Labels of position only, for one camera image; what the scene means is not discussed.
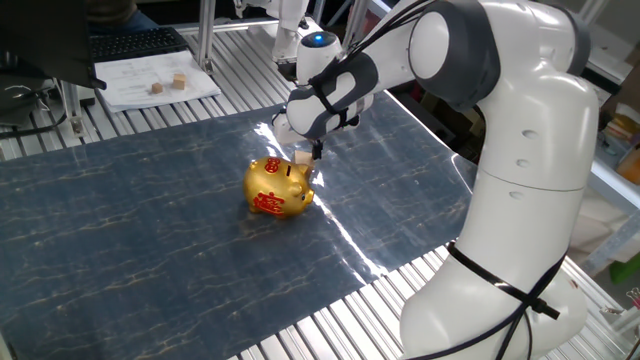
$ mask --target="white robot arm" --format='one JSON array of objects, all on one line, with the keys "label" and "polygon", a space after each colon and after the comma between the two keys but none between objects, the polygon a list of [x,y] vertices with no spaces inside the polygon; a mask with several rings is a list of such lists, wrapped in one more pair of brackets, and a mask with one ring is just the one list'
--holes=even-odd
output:
[{"label": "white robot arm", "polygon": [[596,143],[597,97],[576,76],[589,52],[570,13],[525,0],[402,0],[346,54],[332,34],[302,39],[282,143],[319,157],[373,94],[412,79],[487,121],[452,256],[402,311],[405,359],[537,359],[582,328],[584,296],[558,270]]},{"label": "white robot arm", "polygon": [[261,7],[279,20],[272,57],[277,63],[292,62],[296,58],[300,35],[298,26],[304,19],[309,0],[233,0],[236,14],[242,17],[247,6]]}]

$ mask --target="black cable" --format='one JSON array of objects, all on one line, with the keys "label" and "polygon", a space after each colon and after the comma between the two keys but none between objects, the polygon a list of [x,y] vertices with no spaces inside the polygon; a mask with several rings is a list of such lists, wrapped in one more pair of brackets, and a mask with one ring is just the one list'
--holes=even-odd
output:
[{"label": "black cable", "polygon": [[386,24],[378,29],[378,31],[372,34],[370,38],[364,40],[358,46],[356,46],[353,51],[351,51],[347,55],[347,58],[345,58],[344,61],[350,61],[350,59],[361,53],[364,49],[373,44],[376,40],[380,39],[382,36],[386,35],[392,30],[397,29],[400,26],[405,25],[408,19],[410,19],[412,16],[416,16],[422,13],[426,6],[431,2],[433,2],[433,0],[420,0],[399,11],[393,18],[391,18]]},{"label": "black cable", "polygon": [[[538,282],[533,286],[533,289],[531,289],[531,291],[529,292],[530,296],[532,296],[532,297],[540,296],[540,294],[544,291],[544,289],[549,285],[551,280],[553,280],[553,278],[556,276],[556,274],[560,270],[560,267],[562,266],[562,263],[564,261],[565,256],[566,256],[566,252],[562,256],[562,258],[560,260],[558,260],[558,262],[555,265],[553,265],[549,270],[547,270],[547,272],[544,273],[544,275],[542,275],[540,280],[538,280]],[[484,333],[476,336],[473,339],[470,339],[470,340],[467,340],[467,341],[463,342],[462,344],[456,345],[456,346],[451,347],[449,349],[438,351],[438,352],[433,353],[433,354],[414,357],[414,358],[411,358],[409,360],[433,360],[433,359],[438,359],[438,358],[441,358],[441,357],[444,357],[444,356],[448,356],[448,355],[457,353],[457,352],[462,351],[464,349],[467,349],[467,348],[469,348],[469,347],[471,347],[471,346],[473,346],[473,345],[475,345],[475,344],[477,344],[477,343],[479,343],[481,341],[484,341],[487,338],[493,336],[498,331],[504,329],[507,325],[509,325],[512,322],[514,322],[516,319],[520,319],[522,317],[522,315],[525,314],[525,311],[527,310],[527,308],[529,306],[530,306],[529,304],[525,304],[525,303],[520,304],[520,306],[518,306],[518,308],[513,313],[511,313],[511,315],[509,315],[505,320],[500,322],[498,325],[496,325],[493,328],[485,331]]]},{"label": "black cable", "polygon": [[49,125],[49,126],[45,126],[45,127],[41,127],[41,128],[37,128],[37,129],[17,130],[17,131],[14,130],[14,131],[11,131],[11,132],[0,133],[0,140],[13,139],[13,138],[16,138],[18,136],[35,135],[35,134],[41,134],[43,132],[51,131],[51,130],[57,128],[58,125],[62,124],[66,119],[67,119],[67,114],[63,113],[62,116],[60,117],[60,119],[58,119],[58,121],[56,121],[56,123],[53,124],[53,125]]},{"label": "black cable", "polygon": [[529,315],[524,313],[524,321],[527,323],[527,330],[529,333],[529,351],[527,351],[527,360],[531,360],[531,353],[533,352],[533,331],[531,330],[531,320]]},{"label": "black cable", "polygon": [[511,342],[511,338],[513,338],[513,334],[516,332],[516,328],[520,323],[520,319],[522,319],[522,315],[520,317],[513,320],[511,326],[509,326],[509,331],[504,336],[504,340],[502,340],[502,345],[500,345],[500,350],[498,350],[498,355],[496,356],[496,360],[502,360],[504,357],[504,353],[507,352],[507,348],[509,347],[509,343]]}]

